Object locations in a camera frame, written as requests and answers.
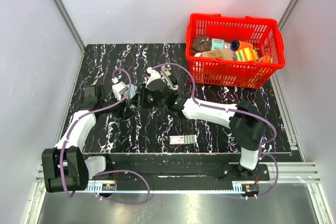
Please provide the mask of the cream metal stapler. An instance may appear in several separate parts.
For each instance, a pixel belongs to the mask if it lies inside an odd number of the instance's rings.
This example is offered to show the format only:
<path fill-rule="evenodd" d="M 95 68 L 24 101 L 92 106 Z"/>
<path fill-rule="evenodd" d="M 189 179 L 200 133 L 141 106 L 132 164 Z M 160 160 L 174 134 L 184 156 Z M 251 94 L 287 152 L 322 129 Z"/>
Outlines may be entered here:
<path fill-rule="evenodd" d="M 161 67 L 161 74 L 172 90 L 177 90 L 179 88 L 176 76 L 171 74 L 166 67 Z"/>

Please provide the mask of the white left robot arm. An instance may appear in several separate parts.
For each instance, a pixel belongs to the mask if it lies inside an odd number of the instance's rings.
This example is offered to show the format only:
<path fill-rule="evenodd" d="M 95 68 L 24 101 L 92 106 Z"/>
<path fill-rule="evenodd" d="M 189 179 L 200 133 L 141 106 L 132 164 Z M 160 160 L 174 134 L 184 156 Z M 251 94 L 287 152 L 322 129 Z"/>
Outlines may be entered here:
<path fill-rule="evenodd" d="M 112 97 L 107 99 L 101 85 L 84 88 L 65 134 L 53 148 L 42 152 L 47 192 L 83 191 L 96 174 L 104 180 L 112 177 L 114 168 L 105 157 L 84 158 L 81 151 L 101 115 L 112 113 L 123 119 L 130 116 L 128 102 L 135 96 L 135 91 L 133 84 L 119 82 L 112 86 Z"/>

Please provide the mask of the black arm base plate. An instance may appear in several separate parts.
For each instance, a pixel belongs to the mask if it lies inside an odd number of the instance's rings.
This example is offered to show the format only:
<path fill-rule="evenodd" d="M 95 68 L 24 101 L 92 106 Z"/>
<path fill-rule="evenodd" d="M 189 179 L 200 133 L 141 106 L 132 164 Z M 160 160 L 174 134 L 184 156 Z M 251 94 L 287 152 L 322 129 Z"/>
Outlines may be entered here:
<path fill-rule="evenodd" d="M 107 159 L 107 170 L 128 169 L 145 175 L 203 175 L 231 181 L 270 181 L 268 167 L 259 163 L 252 172 L 239 167 L 239 154 L 223 153 L 90 153 Z"/>

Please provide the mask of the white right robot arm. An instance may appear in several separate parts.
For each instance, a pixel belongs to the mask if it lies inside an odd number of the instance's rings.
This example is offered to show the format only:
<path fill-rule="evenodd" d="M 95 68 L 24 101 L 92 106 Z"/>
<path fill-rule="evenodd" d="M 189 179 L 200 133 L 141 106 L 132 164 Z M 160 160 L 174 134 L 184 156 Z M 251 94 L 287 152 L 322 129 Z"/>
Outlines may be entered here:
<path fill-rule="evenodd" d="M 161 108 L 170 116 L 208 121 L 230 129 L 241 148 L 239 175 L 245 180 L 257 175 L 259 145 L 266 131 L 266 123 L 248 101 L 219 104 L 192 99 L 157 79 L 148 85 L 139 85 L 131 104 L 138 109 Z"/>

